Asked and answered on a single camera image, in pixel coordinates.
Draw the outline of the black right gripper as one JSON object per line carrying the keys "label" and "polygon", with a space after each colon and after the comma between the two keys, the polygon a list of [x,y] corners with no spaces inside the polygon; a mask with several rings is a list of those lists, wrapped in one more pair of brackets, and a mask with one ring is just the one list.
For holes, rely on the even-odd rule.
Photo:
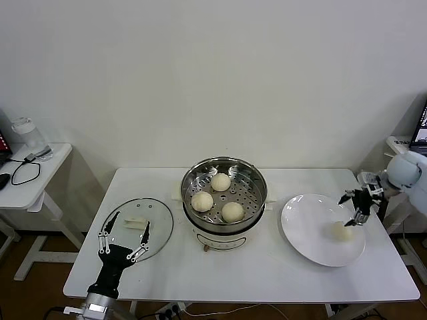
{"label": "black right gripper", "polygon": [[371,195],[367,189],[357,189],[345,190],[345,193],[338,201],[338,204],[344,204],[352,198],[356,212],[354,217],[344,225],[345,227],[365,224],[369,218],[371,206],[380,202],[379,195]]}

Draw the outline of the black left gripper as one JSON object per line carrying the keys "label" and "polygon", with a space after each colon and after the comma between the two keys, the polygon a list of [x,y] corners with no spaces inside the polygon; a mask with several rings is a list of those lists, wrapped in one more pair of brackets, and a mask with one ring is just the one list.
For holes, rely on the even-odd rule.
{"label": "black left gripper", "polygon": [[149,221],[141,236],[139,247],[134,251],[120,245],[109,245],[109,235],[118,215],[119,211],[110,213],[104,221],[101,231],[97,234],[99,240],[98,256],[103,265],[96,282],[89,286],[88,293],[96,293],[106,297],[118,297],[118,287],[123,270],[134,265],[134,262],[149,250],[149,229],[151,225]]}

